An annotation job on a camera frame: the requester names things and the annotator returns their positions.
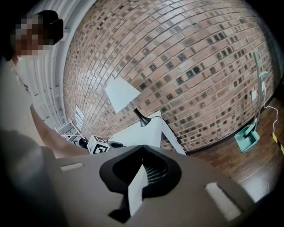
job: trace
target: person's neck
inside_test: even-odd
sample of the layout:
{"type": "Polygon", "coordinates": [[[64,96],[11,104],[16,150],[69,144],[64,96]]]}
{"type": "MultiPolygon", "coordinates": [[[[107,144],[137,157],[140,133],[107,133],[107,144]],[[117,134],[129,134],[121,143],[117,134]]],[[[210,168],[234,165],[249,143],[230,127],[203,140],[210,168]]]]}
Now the person's neck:
{"type": "Polygon", "coordinates": [[[18,59],[18,57],[16,55],[13,55],[12,56],[12,61],[14,62],[15,66],[16,66],[18,64],[18,62],[19,62],[19,59],[18,59]]]}

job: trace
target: table lamp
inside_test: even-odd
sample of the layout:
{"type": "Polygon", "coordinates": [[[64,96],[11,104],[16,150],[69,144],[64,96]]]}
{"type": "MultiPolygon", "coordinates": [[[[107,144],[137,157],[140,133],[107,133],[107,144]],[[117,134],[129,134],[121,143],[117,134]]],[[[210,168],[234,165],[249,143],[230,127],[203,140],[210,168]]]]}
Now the table lamp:
{"type": "MultiPolygon", "coordinates": [[[[128,104],[134,108],[131,104],[131,101],[135,99],[140,92],[121,77],[117,77],[114,81],[107,85],[106,94],[115,112],[118,113],[128,104]]],[[[138,116],[141,127],[145,127],[147,124],[149,124],[151,118],[143,116],[137,108],[135,108],[133,111],[138,116]]]]}

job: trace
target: white lampshade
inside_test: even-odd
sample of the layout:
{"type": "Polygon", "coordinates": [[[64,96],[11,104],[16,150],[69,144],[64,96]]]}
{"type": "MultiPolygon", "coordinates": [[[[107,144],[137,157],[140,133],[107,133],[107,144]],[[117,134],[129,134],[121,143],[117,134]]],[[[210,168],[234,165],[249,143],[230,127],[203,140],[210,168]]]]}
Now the white lampshade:
{"type": "Polygon", "coordinates": [[[115,112],[118,113],[127,106],[128,103],[135,99],[140,92],[121,77],[117,77],[107,85],[106,94],[110,99],[115,112]]]}

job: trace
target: brick wall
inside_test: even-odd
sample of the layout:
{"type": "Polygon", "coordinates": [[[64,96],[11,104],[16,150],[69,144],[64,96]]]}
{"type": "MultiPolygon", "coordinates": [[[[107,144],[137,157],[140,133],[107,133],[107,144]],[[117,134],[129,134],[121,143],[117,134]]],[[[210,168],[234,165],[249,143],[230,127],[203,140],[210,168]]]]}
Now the brick wall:
{"type": "MultiPolygon", "coordinates": [[[[257,89],[252,48],[267,96],[280,74],[273,37],[240,0],[99,0],[69,47],[63,95],[68,118],[85,115],[82,133],[110,138],[137,121],[127,106],[116,114],[105,88],[121,75],[141,91],[142,114],[160,110],[187,150],[214,143],[250,120],[257,89]]],[[[171,149],[168,141],[162,147],[171,149]]]]}

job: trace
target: wooden floor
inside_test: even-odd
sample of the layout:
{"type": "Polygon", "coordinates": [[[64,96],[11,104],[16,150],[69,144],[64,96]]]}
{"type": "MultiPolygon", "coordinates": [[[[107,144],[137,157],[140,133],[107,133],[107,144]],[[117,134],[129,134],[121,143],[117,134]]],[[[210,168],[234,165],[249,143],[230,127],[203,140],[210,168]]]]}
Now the wooden floor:
{"type": "MultiPolygon", "coordinates": [[[[283,144],[284,95],[283,92],[278,93],[280,94],[273,98],[269,105],[279,110],[278,122],[275,124],[275,135],[283,144]]],[[[261,114],[256,130],[260,140],[243,154],[240,152],[235,138],[232,137],[202,153],[192,155],[192,157],[209,162],[223,174],[232,177],[244,187],[255,201],[258,201],[273,189],[284,164],[284,155],[271,137],[275,119],[276,111],[271,108],[267,108],[261,114]]]]}

